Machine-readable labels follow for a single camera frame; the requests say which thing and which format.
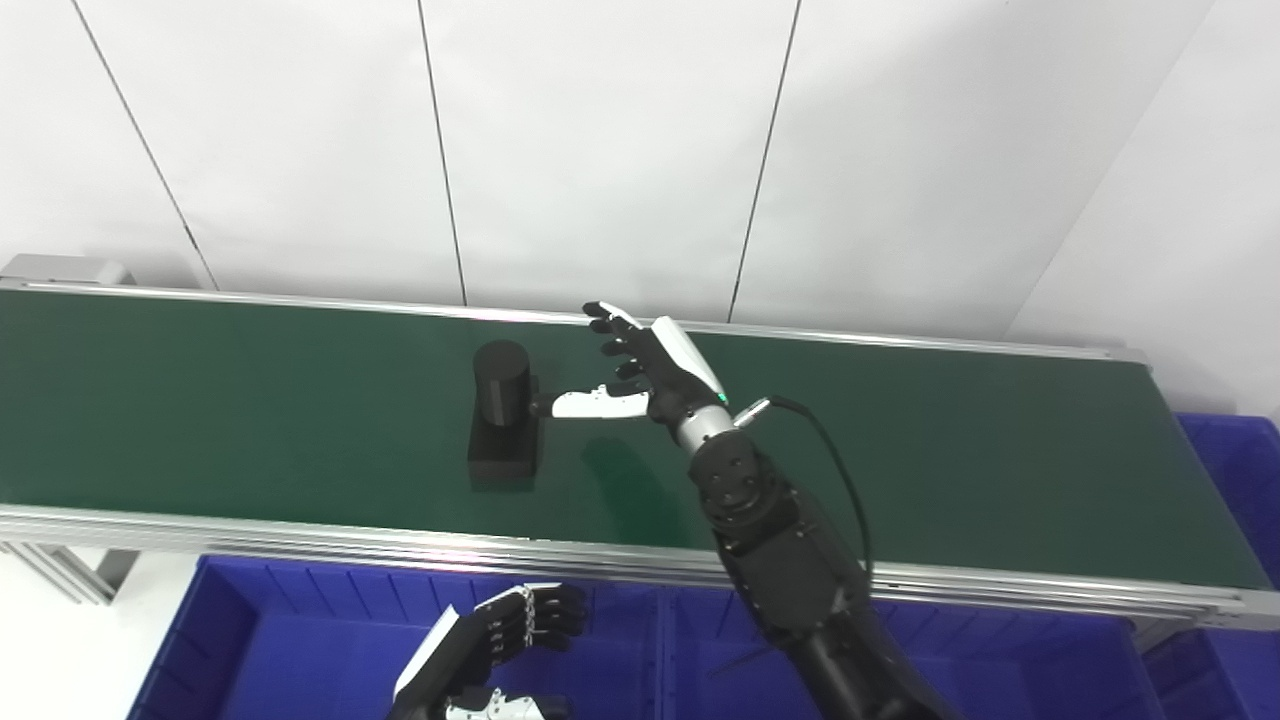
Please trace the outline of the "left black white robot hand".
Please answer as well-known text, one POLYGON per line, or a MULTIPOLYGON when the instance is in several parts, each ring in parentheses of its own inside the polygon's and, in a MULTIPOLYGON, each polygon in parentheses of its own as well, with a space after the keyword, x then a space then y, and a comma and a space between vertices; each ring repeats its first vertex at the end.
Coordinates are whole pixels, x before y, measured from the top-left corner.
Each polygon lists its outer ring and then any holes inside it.
POLYGON ((511 694, 489 680, 530 648, 567 651, 588 624, 576 585, 512 585, 461 614, 448 606, 399 674, 389 719, 570 719, 559 694, 511 694))

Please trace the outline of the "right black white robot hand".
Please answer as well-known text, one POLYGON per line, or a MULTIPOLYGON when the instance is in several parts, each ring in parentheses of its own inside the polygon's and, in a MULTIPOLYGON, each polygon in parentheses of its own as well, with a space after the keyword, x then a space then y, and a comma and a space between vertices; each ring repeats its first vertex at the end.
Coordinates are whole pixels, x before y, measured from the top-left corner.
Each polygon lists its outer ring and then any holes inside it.
POLYGON ((649 324, 604 301, 582 306, 589 327, 611 338, 602 346, 609 357, 625 356, 616 382, 594 389, 538 395, 530 404, 536 416, 554 419, 630 419, 646 416, 680 428, 696 413, 713 407, 724 411, 723 386, 696 345, 671 316, 649 324))

